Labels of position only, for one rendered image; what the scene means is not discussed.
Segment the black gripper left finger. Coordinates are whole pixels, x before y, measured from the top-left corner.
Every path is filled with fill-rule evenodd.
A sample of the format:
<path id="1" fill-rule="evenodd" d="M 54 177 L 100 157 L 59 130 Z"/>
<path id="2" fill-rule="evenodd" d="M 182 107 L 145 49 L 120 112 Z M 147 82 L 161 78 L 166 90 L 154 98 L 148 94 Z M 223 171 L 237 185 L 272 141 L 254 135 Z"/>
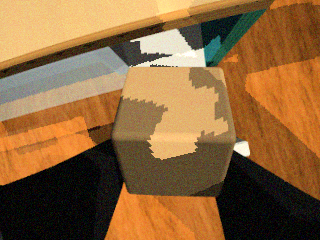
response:
<path id="1" fill-rule="evenodd" d="M 108 139 L 0 185 L 0 240 L 104 240 L 123 184 Z"/>

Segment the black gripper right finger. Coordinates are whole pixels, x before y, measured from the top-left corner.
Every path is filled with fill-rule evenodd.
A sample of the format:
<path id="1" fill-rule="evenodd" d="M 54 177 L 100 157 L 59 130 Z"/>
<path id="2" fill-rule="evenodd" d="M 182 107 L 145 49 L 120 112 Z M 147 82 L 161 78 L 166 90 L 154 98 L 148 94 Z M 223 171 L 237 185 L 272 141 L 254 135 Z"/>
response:
<path id="1" fill-rule="evenodd" d="M 225 240 L 320 240 L 320 201 L 233 149 L 215 201 Z"/>

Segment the tan camouflage-patterned block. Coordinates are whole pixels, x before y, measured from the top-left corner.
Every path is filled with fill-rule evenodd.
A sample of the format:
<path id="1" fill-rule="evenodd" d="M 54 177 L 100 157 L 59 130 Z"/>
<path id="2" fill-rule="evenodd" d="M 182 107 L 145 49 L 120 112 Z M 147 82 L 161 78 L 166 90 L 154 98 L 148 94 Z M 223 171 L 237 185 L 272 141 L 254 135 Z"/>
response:
<path id="1" fill-rule="evenodd" d="M 217 197 L 236 145 L 220 67 L 132 67 L 111 139 L 131 195 Z"/>

